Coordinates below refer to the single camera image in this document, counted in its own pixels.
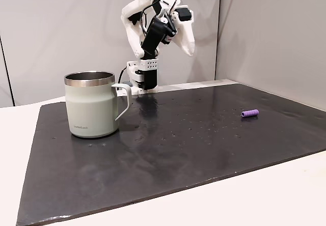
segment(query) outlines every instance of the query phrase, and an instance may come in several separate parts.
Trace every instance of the black cable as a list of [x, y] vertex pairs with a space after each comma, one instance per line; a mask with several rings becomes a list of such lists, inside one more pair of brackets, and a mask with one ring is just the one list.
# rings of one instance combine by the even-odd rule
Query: black cable
[[0, 36], [0, 46], [1, 46], [1, 50], [2, 50], [2, 55], [4, 57], [6, 74], [7, 74], [7, 79], [8, 79], [8, 85], [9, 85], [9, 90], [10, 90], [10, 95], [11, 95], [11, 101], [12, 101], [13, 106], [16, 106], [15, 99], [14, 99], [14, 94], [12, 93], [11, 83], [10, 83], [10, 79], [9, 79], [9, 72], [8, 72], [8, 68], [7, 68], [7, 62], [6, 62], [6, 58], [5, 58], [4, 47], [2, 45], [1, 36]]
[[143, 14], [144, 14], [144, 11], [147, 10], [148, 8], [150, 8], [151, 6], [157, 4], [157, 3], [160, 2], [160, 1], [161, 1], [161, 0], [157, 0], [157, 1], [155, 1], [154, 3], [150, 4], [149, 6], [146, 6], [146, 7], [142, 10], [142, 12], [141, 12], [140, 21], [141, 21], [141, 27], [142, 27], [142, 30], [143, 30], [144, 35], [147, 34], [147, 32], [146, 32], [146, 30], [145, 30], [145, 28], [144, 28], [144, 25], [143, 25]]
[[170, 15], [170, 16], [171, 16], [171, 11], [173, 10], [173, 8], [174, 8], [174, 6], [175, 6], [176, 3], [177, 3], [177, 0], [174, 1], [173, 6], [172, 6], [171, 9], [170, 9], [170, 12], [169, 12], [169, 15]]
[[127, 69], [127, 67], [125, 67], [124, 69], [122, 69], [122, 71], [121, 71], [121, 73], [120, 73], [120, 76], [119, 76], [118, 83], [120, 83], [120, 81], [121, 81], [121, 77], [122, 77], [122, 74], [123, 74], [124, 70], [126, 70], [126, 69]]

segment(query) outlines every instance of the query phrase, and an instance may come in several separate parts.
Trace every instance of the white table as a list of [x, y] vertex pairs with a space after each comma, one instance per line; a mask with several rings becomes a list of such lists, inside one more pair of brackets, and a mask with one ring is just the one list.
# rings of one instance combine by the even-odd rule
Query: white table
[[[230, 80], [160, 87], [160, 92], [235, 84]], [[0, 108], [1, 221], [15, 225], [41, 105]], [[326, 152], [57, 226], [326, 225]]]

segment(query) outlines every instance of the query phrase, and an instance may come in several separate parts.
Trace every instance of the mug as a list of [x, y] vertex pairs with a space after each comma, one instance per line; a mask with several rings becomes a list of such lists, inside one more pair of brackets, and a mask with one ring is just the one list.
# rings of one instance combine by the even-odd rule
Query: mug
[[[116, 88], [127, 91], [127, 108], [118, 115]], [[77, 72], [65, 76], [66, 106], [70, 132], [82, 138], [113, 133], [119, 118], [129, 109], [131, 88], [115, 83], [111, 72]]]

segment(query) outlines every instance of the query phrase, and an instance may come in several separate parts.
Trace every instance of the mug handle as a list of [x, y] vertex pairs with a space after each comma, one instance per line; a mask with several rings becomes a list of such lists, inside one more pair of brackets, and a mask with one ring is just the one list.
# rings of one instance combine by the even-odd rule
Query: mug handle
[[127, 91], [127, 102], [128, 102], [128, 106], [127, 108], [125, 108], [125, 110], [123, 112], [121, 112], [120, 115], [118, 115], [118, 117], [116, 118], [116, 120], [118, 120], [130, 107], [131, 105], [131, 88], [129, 85], [124, 84], [124, 83], [115, 83], [111, 86], [112, 88], [123, 88]]

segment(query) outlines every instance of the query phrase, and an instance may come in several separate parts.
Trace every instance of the wire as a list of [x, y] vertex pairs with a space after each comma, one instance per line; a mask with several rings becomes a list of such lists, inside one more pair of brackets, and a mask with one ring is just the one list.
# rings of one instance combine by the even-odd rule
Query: wire
[[147, 10], [148, 8], [150, 8], [151, 6], [157, 4], [157, 3], [160, 2], [160, 1], [161, 1], [161, 0], [157, 0], [157, 1], [155, 1], [154, 3], [150, 4], [149, 6], [146, 6], [146, 7], [142, 10], [142, 12], [141, 12], [140, 21], [141, 21], [141, 27], [142, 27], [142, 30], [143, 30], [144, 35], [147, 34], [147, 31], [145, 30], [144, 25], [143, 25], [143, 14], [144, 14], [144, 11]]
[[121, 71], [121, 73], [120, 73], [120, 76], [119, 76], [118, 83], [120, 83], [120, 81], [121, 81], [121, 77], [122, 77], [122, 74], [123, 74], [124, 70], [126, 70], [126, 69], [127, 69], [127, 67], [125, 67], [124, 69], [122, 69], [122, 71]]
[[170, 12], [169, 12], [169, 15], [170, 15], [170, 16], [171, 16], [171, 12], [172, 12], [172, 10], [173, 10], [175, 4], [177, 3], [177, 1], [178, 1], [178, 0], [175, 0], [175, 1], [174, 1], [173, 6], [172, 6], [171, 9], [170, 9]]

